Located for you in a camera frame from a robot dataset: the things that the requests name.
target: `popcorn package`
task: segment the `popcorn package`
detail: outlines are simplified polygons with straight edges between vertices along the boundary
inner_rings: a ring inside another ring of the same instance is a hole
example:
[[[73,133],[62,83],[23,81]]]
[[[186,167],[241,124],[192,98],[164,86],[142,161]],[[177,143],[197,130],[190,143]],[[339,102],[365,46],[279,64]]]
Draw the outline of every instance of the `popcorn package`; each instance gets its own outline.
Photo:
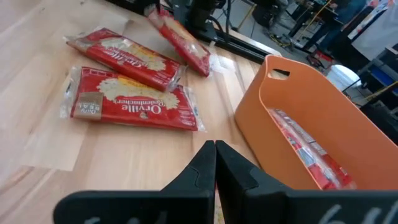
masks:
[[[294,120],[281,110],[270,109],[283,135],[322,190],[356,189],[351,176],[315,142]]]
[[[210,52],[204,48],[173,16],[162,6],[145,9],[149,22],[164,36],[183,57],[189,66],[205,77],[210,74]]]
[[[203,131],[193,94],[177,85],[161,92],[114,72],[73,67],[61,106],[62,118]]]
[[[159,91],[173,91],[186,69],[107,28],[65,39],[87,57]]]

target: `butcher block countertop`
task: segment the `butcher block countertop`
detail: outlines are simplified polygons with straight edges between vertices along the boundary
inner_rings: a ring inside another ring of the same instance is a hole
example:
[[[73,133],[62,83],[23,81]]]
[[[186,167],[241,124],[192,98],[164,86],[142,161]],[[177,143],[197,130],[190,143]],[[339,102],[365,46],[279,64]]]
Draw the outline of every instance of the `butcher block countertop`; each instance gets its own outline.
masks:
[[[260,65],[219,48],[209,47],[219,72],[189,70],[180,81],[193,89],[206,132],[60,118],[71,66],[104,68],[62,37],[98,26],[183,62],[145,18],[108,2],[0,1],[0,223],[51,223],[55,204],[79,190],[159,190],[208,139],[257,164],[233,114]]]

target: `plastic wrapper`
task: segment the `plastic wrapper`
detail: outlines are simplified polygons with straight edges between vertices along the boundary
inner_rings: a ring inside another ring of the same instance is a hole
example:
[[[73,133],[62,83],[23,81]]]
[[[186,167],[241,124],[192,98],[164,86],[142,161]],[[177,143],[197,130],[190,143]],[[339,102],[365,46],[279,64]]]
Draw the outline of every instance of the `plastic wrapper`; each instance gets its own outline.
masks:
[[[159,91],[172,91],[186,66],[107,28],[65,37],[67,44],[89,58]]]
[[[155,5],[145,9],[145,15],[150,23],[175,47],[189,66],[200,75],[210,74],[210,52],[204,48],[173,16],[163,7],[160,11]]]
[[[61,117],[165,129],[204,131],[192,92],[161,92],[114,72],[73,67]]]
[[[322,190],[355,189],[350,175],[315,140],[281,110],[269,110],[284,136]]]

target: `floor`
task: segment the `floor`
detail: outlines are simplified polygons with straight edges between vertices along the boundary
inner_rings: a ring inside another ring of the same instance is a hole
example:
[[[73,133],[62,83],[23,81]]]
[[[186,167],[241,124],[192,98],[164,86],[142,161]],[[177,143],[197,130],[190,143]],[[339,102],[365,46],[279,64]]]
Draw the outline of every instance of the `floor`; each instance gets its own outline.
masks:
[[[247,0],[232,0],[232,6],[231,6],[231,16],[230,16],[230,21],[234,27],[237,27],[241,21],[244,19],[245,15],[248,13],[252,6],[251,2],[248,2]],[[291,4],[288,7],[288,11],[292,13],[294,9],[297,7],[295,3]],[[222,26],[225,26],[225,20],[226,16],[223,13],[221,9],[216,9],[216,11],[213,14],[213,17],[218,19],[220,24]],[[285,12],[284,15],[282,16],[281,23],[284,24],[286,27],[292,28],[295,25],[295,21]],[[288,34],[290,29],[285,28],[284,26],[281,26],[280,24],[277,24],[275,29],[273,30],[277,35],[282,35],[282,34]],[[311,25],[308,27],[307,30],[303,32],[303,36],[311,37],[313,33],[315,33],[316,29],[318,28],[317,24]],[[254,18],[252,15],[250,15],[242,25],[242,27],[239,30],[239,33],[248,36],[268,47],[271,47],[273,49],[278,50],[284,57],[290,58],[292,60],[296,60],[298,62],[306,63],[308,64],[307,59],[305,57],[307,56],[306,53],[300,51],[300,50],[293,50],[291,51],[290,49],[285,49],[281,46],[279,46],[277,43],[275,43],[273,40],[271,40],[268,35],[264,34],[264,31],[266,32],[267,30],[263,28],[260,24],[255,22]],[[301,31],[298,31],[297,34],[295,35],[295,38],[301,36]],[[370,95],[370,91],[367,90],[362,90],[361,87],[357,88],[350,88],[346,92],[352,101],[358,105],[363,105],[366,100],[364,99],[364,96]]]
[[[291,4],[287,10],[289,12],[293,12],[295,7],[295,4]],[[250,3],[246,3],[243,0],[232,0],[230,21],[234,27],[237,27],[241,23],[250,8]],[[225,26],[226,16],[223,14],[223,11],[221,9],[216,9],[213,17],[218,19],[222,26]],[[295,24],[295,21],[286,13],[283,15],[281,22],[283,22],[287,27],[293,27]],[[277,25],[275,27],[275,32],[278,35],[287,34],[289,33],[289,29]],[[290,58],[303,63],[308,63],[305,59],[305,56],[307,56],[306,53],[299,50],[294,50],[293,52],[291,52],[284,49],[283,47],[280,47],[277,43],[275,43],[267,35],[264,34],[264,28],[260,24],[256,23],[252,16],[249,16],[245,20],[244,24],[239,30],[239,33],[248,36],[268,47],[278,50],[286,58]]]

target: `orange bin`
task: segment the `orange bin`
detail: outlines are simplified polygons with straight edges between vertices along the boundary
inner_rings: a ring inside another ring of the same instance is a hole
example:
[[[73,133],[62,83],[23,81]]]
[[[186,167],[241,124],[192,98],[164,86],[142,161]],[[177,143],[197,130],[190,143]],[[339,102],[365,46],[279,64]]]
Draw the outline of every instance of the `orange bin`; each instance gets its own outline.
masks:
[[[274,69],[290,75],[272,78]],[[319,189],[268,108],[285,111],[301,125],[358,189],[398,189],[398,147],[314,68],[268,55],[235,120],[268,174],[293,189]]]

